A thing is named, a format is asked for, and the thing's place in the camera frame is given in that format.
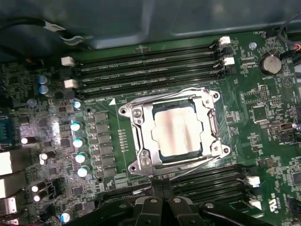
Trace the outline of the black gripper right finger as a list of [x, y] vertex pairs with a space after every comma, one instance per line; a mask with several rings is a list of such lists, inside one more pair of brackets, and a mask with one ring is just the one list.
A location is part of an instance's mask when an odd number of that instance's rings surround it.
[[163, 180], [168, 207], [180, 226], [269, 226], [270, 223], [249, 216], [222, 203], [209, 201], [199, 205], [190, 199], [174, 196], [169, 179]]

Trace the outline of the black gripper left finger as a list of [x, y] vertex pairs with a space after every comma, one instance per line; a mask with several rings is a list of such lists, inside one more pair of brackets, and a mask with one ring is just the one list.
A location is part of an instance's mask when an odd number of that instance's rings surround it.
[[150, 187], [131, 198], [99, 204], [94, 226], [160, 226], [164, 206], [164, 181], [154, 179]]

